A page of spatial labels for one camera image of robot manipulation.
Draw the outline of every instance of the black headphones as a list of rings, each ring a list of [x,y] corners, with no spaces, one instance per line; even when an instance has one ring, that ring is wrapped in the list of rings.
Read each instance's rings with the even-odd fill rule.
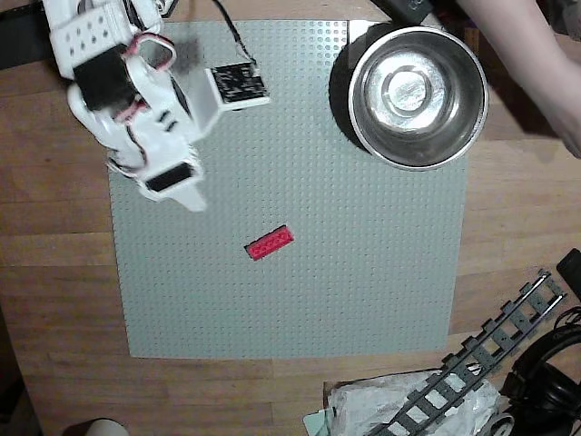
[[[571,434],[581,415],[581,386],[547,361],[577,343],[581,325],[569,323],[542,336],[515,362],[500,390],[515,418],[511,436]]]

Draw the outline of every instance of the black object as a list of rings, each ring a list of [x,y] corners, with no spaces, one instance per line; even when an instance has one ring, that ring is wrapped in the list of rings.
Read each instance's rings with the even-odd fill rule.
[[[429,0],[371,0],[394,21],[406,25],[419,25],[434,9]]]
[[[571,291],[581,300],[581,252],[574,248],[558,263],[556,270],[569,285]]]
[[[225,103],[236,103],[268,96],[262,78],[252,63],[212,68],[212,75]]]
[[[181,163],[174,166],[171,170],[161,173],[153,177],[145,184],[149,189],[157,193],[166,190],[170,186],[174,186],[179,182],[183,182],[193,176],[193,169],[187,163]]]
[[[549,359],[581,343],[581,325],[554,329],[534,342],[515,362],[500,393],[510,398],[515,418],[511,436],[568,436],[581,413],[581,386]]]
[[[74,69],[74,78],[81,88],[90,111],[105,107],[124,108],[137,95],[121,57],[123,45],[117,45]]]
[[[0,70],[53,58],[41,2],[0,13]]]

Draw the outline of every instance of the red lego brick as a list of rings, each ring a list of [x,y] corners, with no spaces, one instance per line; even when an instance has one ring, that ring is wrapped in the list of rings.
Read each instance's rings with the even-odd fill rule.
[[[244,248],[254,261],[258,261],[267,254],[276,252],[279,248],[292,241],[294,241],[294,238],[291,231],[286,225],[282,225],[253,243],[246,245]]]

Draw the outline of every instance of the white plastic part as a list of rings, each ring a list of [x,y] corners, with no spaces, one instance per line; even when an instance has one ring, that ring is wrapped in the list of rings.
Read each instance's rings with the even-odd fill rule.
[[[86,436],[129,436],[129,433],[118,422],[97,420],[91,425]]]
[[[162,21],[157,4],[153,0],[139,0],[132,3],[143,27],[148,32],[159,33],[162,30]]]
[[[51,28],[54,56],[63,77],[74,80],[76,66],[118,45],[127,48],[123,60],[129,81],[136,91],[135,101],[119,111],[105,108],[89,111],[77,84],[68,91],[74,116],[111,150],[110,168],[133,178],[143,196],[159,202],[173,198],[191,211],[206,209],[197,190],[204,178],[196,141],[208,135],[223,112],[266,104],[269,97],[225,104],[210,70],[200,70],[190,101],[175,82],[169,68],[177,53],[171,41],[158,35],[161,13],[172,2],[132,0],[143,31],[130,22],[123,0],[44,0]],[[141,44],[153,42],[169,52],[160,64],[149,65],[140,54]],[[162,183],[150,189],[149,183],[187,165],[188,177],[175,183]]]
[[[61,76],[74,79],[76,66],[116,45],[128,44],[133,32],[123,3],[117,0],[51,27],[50,37]]]

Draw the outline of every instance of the toy train track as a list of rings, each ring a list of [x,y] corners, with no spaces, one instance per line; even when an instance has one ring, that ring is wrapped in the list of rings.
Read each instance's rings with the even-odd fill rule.
[[[544,297],[542,291],[547,291],[549,296]],[[431,424],[438,424],[444,419],[446,411],[458,407],[469,391],[478,389],[487,374],[494,371],[565,297],[565,293],[551,279],[551,273],[539,271],[538,278],[532,284],[525,284],[515,301],[507,302],[502,307],[500,316],[485,322],[482,332],[476,338],[467,338],[462,343],[462,350],[459,353],[450,354],[442,361],[444,365],[438,373],[427,379],[426,388],[410,393],[407,402],[393,419],[374,427],[368,436],[425,434]],[[529,311],[530,314],[524,313],[527,308],[525,304],[532,309]],[[508,333],[508,329],[513,331],[516,329],[516,332]],[[478,374],[468,369],[468,365],[473,361],[481,368]],[[463,386],[459,391],[452,389],[448,383],[448,377],[452,374],[462,380]],[[428,396],[433,398],[434,395],[441,397],[446,403],[436,407],[427,398]],[[416,421],[409,415],[416,407],[426,416],[421,421]]]

